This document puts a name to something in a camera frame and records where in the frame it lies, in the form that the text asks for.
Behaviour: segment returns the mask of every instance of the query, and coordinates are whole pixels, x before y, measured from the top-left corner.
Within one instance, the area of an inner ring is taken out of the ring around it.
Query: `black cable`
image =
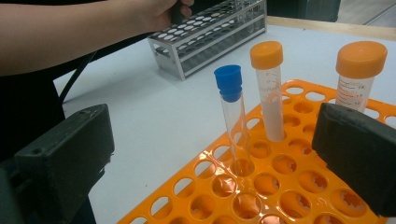
[[[58,119],[57,118],[57,115],[58,115],[57,110],[59,108],[62,108],[62,104],[64,103],[64,99],[66,98],[67,93],[69,93],[70,89],[72,88],[72,86],[76,82],[76,80],[78,79],[79,75],[81,75],[81,73],[84,70],[84,68],[88,65],[88,63],[91,62],[91,60],[95,56],[96,52],[97,51],[92,52],[92,53],[87,54],[86,56],[84,56],[84,58],[82,59],[81,64],[78,66],[76,71],[73,73],[73,75],[67,81],[66,85],[64,86],[64,89],[62,90],[61,94],[59,95],[59,98],[58,98],[58,100],[56,102],[55,108],[54,108],[53,113],[52,113],[54,121]]]

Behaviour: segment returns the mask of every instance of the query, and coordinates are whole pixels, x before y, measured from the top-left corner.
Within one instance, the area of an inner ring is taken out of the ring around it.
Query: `blue cap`
[[[228,103],[239,100],[242,93],[241,66],[222,66],[215,70],[215,76],[221,97]]]

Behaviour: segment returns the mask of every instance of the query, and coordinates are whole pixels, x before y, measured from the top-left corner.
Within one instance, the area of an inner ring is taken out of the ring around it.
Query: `centrifuge tube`
[[[250,60],[256,69],[267,138],[280,142],[285,137],[280,72],[280,65],[283,63],[282,45],[276,41],[255,45],[250,50]]]
[[[241,86],[241,67],[222,66],[216,69],[215,76],[233,155],[232,170],[238,176],[250,175],[253,163],[248,153],[248,128]]]
[[[374,78],[382,72],[387,48],[374,41],[343,46],[337,56],[338,78],[335,103],[364,112]]]

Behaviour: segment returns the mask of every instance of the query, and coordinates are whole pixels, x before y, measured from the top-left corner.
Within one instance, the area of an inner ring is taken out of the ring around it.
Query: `person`
[[[176,1],[2,1],[0,162],[64,120],[55,78],[169,27]],[[181,3],[188,18],[194,0]]]

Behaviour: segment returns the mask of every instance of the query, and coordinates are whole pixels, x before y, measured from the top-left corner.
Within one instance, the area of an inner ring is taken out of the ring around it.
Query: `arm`
[[[65,63],[126,38],[165,29],[176,0],[108,0],[70,6],[0,4],[0,76]],[[193,0],[183,0],[190,6]],[[180,8],[189,17],[187,6]]]

